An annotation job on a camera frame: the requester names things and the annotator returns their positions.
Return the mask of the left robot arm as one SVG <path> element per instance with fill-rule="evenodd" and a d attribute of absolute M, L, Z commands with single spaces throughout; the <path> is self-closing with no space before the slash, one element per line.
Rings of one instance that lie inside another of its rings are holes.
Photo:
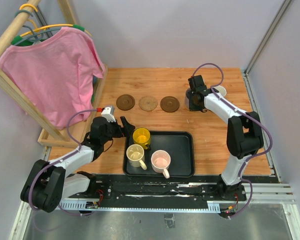
<path fill-rule="evenodd" d="M 121 124 L 118 124 L 98 116 L 93 119 L 90 131 L 77 148 L 51 161 L 37 160 L 21 190 L 20 199 L 33 210 L 50 213 L 62 199 L 74 194 L 93 197 L 97 193 L 94 178 L 89 173 L 77 170 L 95 161 L 105 151 L 105 143 L 132 135 L 136 127 L 124 116 L 120 120 Z"/>

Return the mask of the pale green octagonal mug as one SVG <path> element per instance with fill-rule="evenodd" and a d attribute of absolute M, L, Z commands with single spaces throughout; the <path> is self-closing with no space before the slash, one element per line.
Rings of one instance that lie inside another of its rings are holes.
<path fill-rule="evenodd" d="M 214 89 L 217 90 L 222 97 L 225 97 L 227 94 L 227 90 L 221 85 L 215 86 Z"/>

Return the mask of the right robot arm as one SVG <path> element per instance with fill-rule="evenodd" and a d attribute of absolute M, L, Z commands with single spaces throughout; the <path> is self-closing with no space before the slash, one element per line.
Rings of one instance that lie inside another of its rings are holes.
<path fill-rule="evenodd" d="M 256 156 L 264 146 L 259 115 L 238 108 L 214 88 L 201 92 L 188 89 L 185 102 L 190 111 L 209 110 L 227 124 L 229 158 L 215 190 L 218 198 L 230 200 L 241 191 L 242 176 L 250 157 Z"/>

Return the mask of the woven rattan coaster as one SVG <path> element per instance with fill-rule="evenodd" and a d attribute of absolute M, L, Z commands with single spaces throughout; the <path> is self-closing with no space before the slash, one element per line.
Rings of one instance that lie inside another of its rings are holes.
<path fill-rule="evenodd" d="M 138 105 L 143 111 L 149 112 L 157 107 L 158 100 L 153 96 L 146 95 L 139 100 Z"/>

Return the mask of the purple mug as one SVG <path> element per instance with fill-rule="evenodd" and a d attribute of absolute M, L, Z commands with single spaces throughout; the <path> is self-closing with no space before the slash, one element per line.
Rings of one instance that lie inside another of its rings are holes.
<path fill-rule="evenodd" d="M 189 111 L 190 110 L 190 99 L 189 99 L 189 93 L 191 92 L 191 89 L 188 88 L 186 91 L 185 91 L 185 98 L 184 98 L 184 105 L 185 105 L 185 108 Z"/>

